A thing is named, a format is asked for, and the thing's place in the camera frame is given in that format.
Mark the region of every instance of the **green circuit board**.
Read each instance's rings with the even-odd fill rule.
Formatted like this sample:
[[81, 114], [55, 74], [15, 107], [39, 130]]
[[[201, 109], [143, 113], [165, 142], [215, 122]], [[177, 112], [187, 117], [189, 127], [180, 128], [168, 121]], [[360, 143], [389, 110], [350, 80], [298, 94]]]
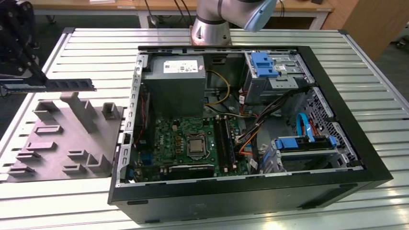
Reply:
[[[228, 120], [231, 135], [240, 134], [236, 118]], [[215, 165], [215, 175], [233, 176], [248, 174], [245, 159], [236, 162], [236, 170], [221, 172], [219, 168], [217, 142], [215, 140], [213, 118], [157, 119], [155, 132], [155, 150], [151, 167], [144, 167], [145, 181], [160, 181], [157, 168], [168, 165], [211, 164]], [[201, 158], [189, 156], [188, 141], [204, 138], [207, 155]]]

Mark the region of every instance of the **floor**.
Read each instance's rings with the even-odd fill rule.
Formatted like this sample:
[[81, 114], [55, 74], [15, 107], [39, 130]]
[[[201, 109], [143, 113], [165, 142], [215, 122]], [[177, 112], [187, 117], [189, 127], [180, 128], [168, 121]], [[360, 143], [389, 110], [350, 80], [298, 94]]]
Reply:
[[[183, 28], [184, 22], [181, 17], [173, 16], [167, 20], [167, 24], [157, 23], [159, 27]], [[37, 16], [37, 31], [41, 48], [37, 52], [40, 64], [43, 65], [48, 55], [56, 45], [61, 31], [65, 27], [83, 28], [139, 28], [140, 23], [136, 16], [57, 16], [56, 24], [47, 22], [45, 16]], [[390, 45], [384, 51], [376, 64], [386, 77], [389, 78], [398, 91], [409, 100], [409, 50], [398, 50]], [[7, 127], [13, 119], [20, 104], [25, 98], [24, 94], [11, 95], [7, 99], [0, 98], [0, 138], [4, 135]]]

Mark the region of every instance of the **ram slot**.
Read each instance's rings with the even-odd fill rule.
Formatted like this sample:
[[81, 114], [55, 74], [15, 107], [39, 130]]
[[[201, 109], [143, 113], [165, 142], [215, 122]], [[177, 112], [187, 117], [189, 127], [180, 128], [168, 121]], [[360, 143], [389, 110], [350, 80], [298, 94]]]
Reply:
[[213, 119], [219, 167], [221, 172], [236, 169], [235, 148], [227, 119]]

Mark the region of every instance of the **power supply label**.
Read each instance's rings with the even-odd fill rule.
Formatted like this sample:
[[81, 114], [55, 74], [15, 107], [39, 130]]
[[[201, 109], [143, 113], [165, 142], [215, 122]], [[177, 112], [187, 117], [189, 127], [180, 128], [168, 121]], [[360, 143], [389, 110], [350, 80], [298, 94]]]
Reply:
[[180, 60], [164, 62], [164, 73], [197, 73], [196, 60]]

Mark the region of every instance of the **black plastic frame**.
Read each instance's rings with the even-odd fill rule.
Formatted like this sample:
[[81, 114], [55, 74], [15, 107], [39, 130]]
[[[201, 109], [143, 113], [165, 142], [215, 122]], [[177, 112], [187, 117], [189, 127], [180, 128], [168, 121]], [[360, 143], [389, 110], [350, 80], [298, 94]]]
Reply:
[[[140, 46], [141, 52], [149, 51], [169, 52], [175, 48], [181, 48], [184, 54], [187, 48], [197, 48], [197, 46]], [[185, 184], [157, 184], [145, 186], [116, 187], [116, 168], [115, 161], [109, 198], [108, 203], [115, 205], [120, 201], [144, 201], [153, 198], [165, 198], [176, 196], [197, 196], [221, 193], [245, 192], [265, 189], [278, 189], [289, 187], [317, 186], [326, 184], [338, 184], [341, 188], [336, 193], [326, 194], [326, 201], [336, 201], [337, 197], [344, 197], [352, 192], [349, 189], [357, 186], [357, 183], [365, 183], [358, 189], [368, 189], [381, 185], [393, 179], [389, 170], [373, 148], [372, 143], [358, 125], [358, 122], [346, 106], [346, 103], [324, 71], [324, 68], [314, 56], [309, 46], [200, 46], [201, 50], [216, 48], [220, 51], [228, 50], [272, 50], [286, 49], [297, 50], [305, 65], [316, 79], [316, 83], [321, 89], [326, 102], [334, 114], [336, 121], [340, 123], [345, 135], [349, 139], [353, 149], [356, 150], [365, 170], [346, 172], [328, 172], [316, 174], [296, 174], [290, 176], [255, 177], [248, 176], [243, 180], [231, 181], [201, 181], [200, 183]], [[316, 207], [320, 204], [312, 201], [305, 204], [305, 208]]]

